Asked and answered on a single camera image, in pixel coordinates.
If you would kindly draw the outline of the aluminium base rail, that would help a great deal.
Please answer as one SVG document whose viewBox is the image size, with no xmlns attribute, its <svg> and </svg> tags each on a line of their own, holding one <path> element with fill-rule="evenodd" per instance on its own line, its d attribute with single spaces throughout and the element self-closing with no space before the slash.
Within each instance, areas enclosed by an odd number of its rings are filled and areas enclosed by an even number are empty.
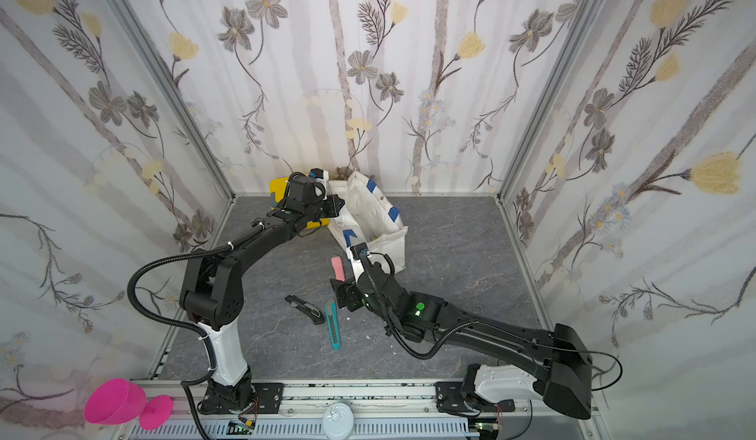
<svg viewBox="0 0 756 440">
<path fill-rule="evenodd" d="M 354 414 L 352 439 L 604 439 L 594 420 L 561 416 L 537 400 L 463 412 L 452 398 L 455 380 L 259 381 L 250 412 L 208 414 L 195 422 L 175 381 L 142 381 L 150 398 L 167 395 L 174 408 L 167 422 L 147 430 L 132 420 L 110 427 L 106 439 L 323 439 L 323 416 L 342 403 Z"/>
</svg>

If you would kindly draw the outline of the yellow storage box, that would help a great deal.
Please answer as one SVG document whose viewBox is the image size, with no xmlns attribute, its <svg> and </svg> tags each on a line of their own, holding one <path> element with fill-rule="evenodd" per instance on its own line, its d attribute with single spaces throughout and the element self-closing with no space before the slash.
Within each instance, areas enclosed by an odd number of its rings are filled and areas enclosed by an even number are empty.
<svg viewBox="0 0 756 440">
<path fill-rule="evenodd" d="M 270 182 L 269 191 L 272 199 L 271 208 L 274 209 L 285 198 L 285 191 L 287 190 L 287 178 L 276 178 Z M 318 229 L 319 227 L 327 227 L 330 224 L 328 218 L 321 219 L 318 222 L 310 222 L 307 224 L 307 231 L 309 229 Z"/>
</svg>

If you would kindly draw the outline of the white round device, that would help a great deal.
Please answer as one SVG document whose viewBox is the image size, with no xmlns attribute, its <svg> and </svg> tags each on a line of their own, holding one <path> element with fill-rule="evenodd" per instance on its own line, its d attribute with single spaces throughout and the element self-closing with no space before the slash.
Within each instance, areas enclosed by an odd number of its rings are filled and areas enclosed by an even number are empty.
<svg viewBox="0 0 756 440">
<path fill-rule="evenodd" d="M 322 429 L 328 440 L 347 440 L 355 425 L 354 412 L 344 403 L 332 404 L 323 414 Z"/>
</svg>

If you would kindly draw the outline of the teal art knife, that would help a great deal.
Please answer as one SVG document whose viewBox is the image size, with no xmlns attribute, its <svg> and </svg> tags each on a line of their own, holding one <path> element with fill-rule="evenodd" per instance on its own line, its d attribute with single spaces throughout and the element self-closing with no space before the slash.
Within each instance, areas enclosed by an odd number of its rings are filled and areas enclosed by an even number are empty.
<svg viewBox="0 0 756 440">
<path fill-rule="evenodd" d="M 331 347 L 334 351 L 338 351 L 342 347 L 342 342 L 338 321 L 338 305 L 334 298 L 329 298 L 325 302 L 324 315 Z"/>
</svg>

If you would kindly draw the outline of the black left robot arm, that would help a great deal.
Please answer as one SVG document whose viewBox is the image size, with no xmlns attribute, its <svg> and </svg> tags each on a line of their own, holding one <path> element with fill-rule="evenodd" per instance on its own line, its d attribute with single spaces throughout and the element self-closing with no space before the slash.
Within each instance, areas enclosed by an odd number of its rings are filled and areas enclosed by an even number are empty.
<svg viewBox="0 0 756 440">
<path fill-rule="evenodd" d="M 248 233 L 220 246 L 217 254 L 194 252 L 187 263 L 179 305 L 210 344 L 215 358 L 209 386 L 224 396 L 242 392 L 246 399 L 251 390 L 236 323 L 244 304 L 242 278 L 253 264 L 298 237 L 310 223 L 338 217 L 345 202 L 329 191 L 328 181 L 328 172 L 321 168 L 291 174 L 283 198 L 254 221 Z"/>
</svg>

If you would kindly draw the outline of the pink plastic goblet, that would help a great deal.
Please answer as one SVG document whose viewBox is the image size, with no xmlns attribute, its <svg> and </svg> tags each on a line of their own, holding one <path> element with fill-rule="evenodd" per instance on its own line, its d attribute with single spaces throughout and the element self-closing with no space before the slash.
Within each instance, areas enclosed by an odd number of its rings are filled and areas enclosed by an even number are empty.
<svg viewBox="0 0 756 440">
<path fill-rule="evenodd" d="M 122 425 L 137 420 L 145 430 L 164 425 L 173 412 L 173 399 L 159 395 L 151 400 L 135 383 L 116 378 L 98 387 L 84 409 L 86 422 L 98 425 Z"/>
</svg>

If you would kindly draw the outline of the pink art knife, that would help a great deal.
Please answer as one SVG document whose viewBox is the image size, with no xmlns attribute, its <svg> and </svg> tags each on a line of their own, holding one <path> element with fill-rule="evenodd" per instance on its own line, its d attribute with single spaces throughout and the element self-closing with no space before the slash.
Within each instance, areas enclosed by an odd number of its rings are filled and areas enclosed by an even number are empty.
<svg viewBox="0 0 756 440">
<path fill-rule="evenodd" d="M 331 266 L 334 271 L 335 280 L 344 282 L 347 278 L 342 258 L 338 256 L 333 257 L 331 259 Z"/>
</svg>

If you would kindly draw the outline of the white tote pouch blue handles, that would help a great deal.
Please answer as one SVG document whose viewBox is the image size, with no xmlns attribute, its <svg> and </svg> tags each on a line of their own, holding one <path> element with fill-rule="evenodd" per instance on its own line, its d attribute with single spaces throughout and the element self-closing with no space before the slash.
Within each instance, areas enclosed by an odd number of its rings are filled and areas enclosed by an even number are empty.
<svg viewBox="0 0 756 440">
<path fill-rule="evenodd" d="M 327 227 L 346 254 L 352 274 L 358 278 L 363 272 L 362 264 L 350 252 L 358 243 L 366 243 L 371 253 L 388 255 L 395 272 L 403 271 L 409 229 L 402 221 L 400 209 L 389 201 L 376 182 L 360 172 L 353 172 L 347 180 L 330 181 L 329 189 L 345 202 L 338 217 Z"/>
</svg>

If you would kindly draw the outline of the black art knife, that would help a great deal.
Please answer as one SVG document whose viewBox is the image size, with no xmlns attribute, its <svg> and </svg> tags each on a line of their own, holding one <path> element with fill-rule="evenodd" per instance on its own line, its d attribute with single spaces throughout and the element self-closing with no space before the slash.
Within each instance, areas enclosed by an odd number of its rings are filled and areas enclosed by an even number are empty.
<svg viewBox="0 0 756 440">
<path fill-rule="evenodd" d="M 322 325 L 326 322 L 323 312 L 314 304 L 290 294 L 285 297 L 285 302 L 304 314 L 314 325 Z"/>
</svg>

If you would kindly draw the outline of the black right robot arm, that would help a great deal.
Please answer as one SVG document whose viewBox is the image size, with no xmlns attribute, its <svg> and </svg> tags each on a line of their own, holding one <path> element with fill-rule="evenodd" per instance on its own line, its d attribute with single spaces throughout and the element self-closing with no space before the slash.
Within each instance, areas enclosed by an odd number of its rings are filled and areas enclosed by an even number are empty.
<svg viewBox="0 0 756 440">
<path fill-rule="evenodd" d="M 446 345 L 469 349 L 514 365 L 533 376 L 534 392 L 559 412 L 588 420 L 592 412 L 593 357 L 578 333 L 557 324 L 551 330 L 520 327 L 464 310 L 451 302 L 409 292 L 363 255 L 358 277 L 335 272 L 331 286 L 340 308 L 365 308 L 385 323 L 386 334 L 411 357 L 432 359 Z"/>
</svg>

